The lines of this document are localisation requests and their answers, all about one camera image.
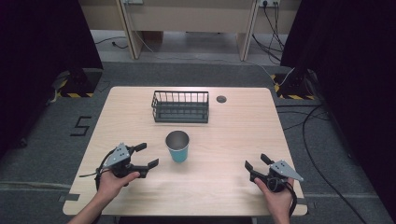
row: hand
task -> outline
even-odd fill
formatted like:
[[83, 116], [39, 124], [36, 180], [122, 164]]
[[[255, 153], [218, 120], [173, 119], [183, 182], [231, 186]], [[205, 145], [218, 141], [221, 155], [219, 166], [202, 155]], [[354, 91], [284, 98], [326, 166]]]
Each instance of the hand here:
[[123, 178], [118, 178], [109, 170], [105, 170], [100, 178], [98, 196], [105, 200], [112, 201], [121, 191], [122, 187], [138, 178], [140, 174], [133, 172]]
[[[294, 179], [288, 178], [288, 182], [293, 186]], [[255, 178], [254, 183], [256, 183], [262, 193], [264, 193], [268, 211], [273, 216], [275, 223], [290, 223], [289, 210], [292, 201], [290, 192], [285, 189], [280, 192], [273, 193], [259, 178]]]

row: black wire basket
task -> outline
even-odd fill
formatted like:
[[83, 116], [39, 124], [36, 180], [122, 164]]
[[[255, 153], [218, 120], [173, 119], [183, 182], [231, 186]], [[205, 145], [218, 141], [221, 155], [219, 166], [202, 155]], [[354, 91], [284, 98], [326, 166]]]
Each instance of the black wire basket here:
[[208, 91], [155, 91], [151, 102], [155, 122], [207, 123]]

